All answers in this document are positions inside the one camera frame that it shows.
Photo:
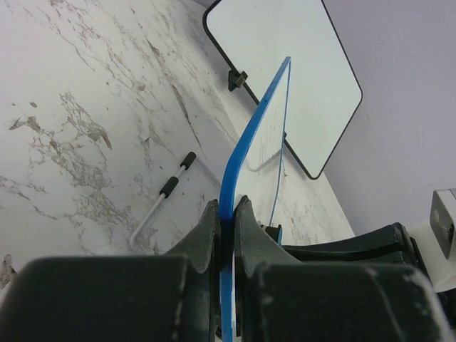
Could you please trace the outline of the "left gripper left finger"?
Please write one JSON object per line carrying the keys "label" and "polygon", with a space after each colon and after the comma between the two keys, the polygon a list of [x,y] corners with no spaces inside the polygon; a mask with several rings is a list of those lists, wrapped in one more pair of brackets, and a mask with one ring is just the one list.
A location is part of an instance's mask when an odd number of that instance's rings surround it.
{"label": "left gripper left finger", "polygon": [[1,305],[3,341],[213,341],[218,203],[160,256],[29,262]]}

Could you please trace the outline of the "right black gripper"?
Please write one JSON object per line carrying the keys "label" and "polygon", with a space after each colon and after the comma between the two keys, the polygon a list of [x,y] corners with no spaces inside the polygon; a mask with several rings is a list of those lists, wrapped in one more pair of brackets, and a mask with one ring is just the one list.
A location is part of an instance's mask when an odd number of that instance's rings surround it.
{"label": "right black gripper", "polygon": [[262,224],[260,227],[285,252],[301,262],[404,264],[430,278],[416,239],[398,222],[360,236],[312,245],[284,245],[281,225]]}

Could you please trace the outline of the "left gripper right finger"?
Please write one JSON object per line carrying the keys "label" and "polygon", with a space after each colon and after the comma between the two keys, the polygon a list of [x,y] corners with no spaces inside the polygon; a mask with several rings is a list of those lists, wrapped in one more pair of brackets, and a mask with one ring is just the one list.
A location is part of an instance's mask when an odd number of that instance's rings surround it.
{"label": "left gripper right finger", "polygon": [[404,264],[301,262],[235,212],[244,341],[453,341],[430,280]]}

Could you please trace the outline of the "small blue-framed whiteboard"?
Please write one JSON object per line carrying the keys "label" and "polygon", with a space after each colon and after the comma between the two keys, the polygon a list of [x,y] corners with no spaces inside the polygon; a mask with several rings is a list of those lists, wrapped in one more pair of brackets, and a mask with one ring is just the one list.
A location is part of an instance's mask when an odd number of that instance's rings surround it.
{"label": "small blue-framed whiteboard", "polygon": [[223,341],[233,341],[235,337],[234,212],[246,195],[261,224],[270,225],[273,220],[281,179],[290,71],[291,57],[287,56],[256,107],[224,171],[219,196],[219,293]]}

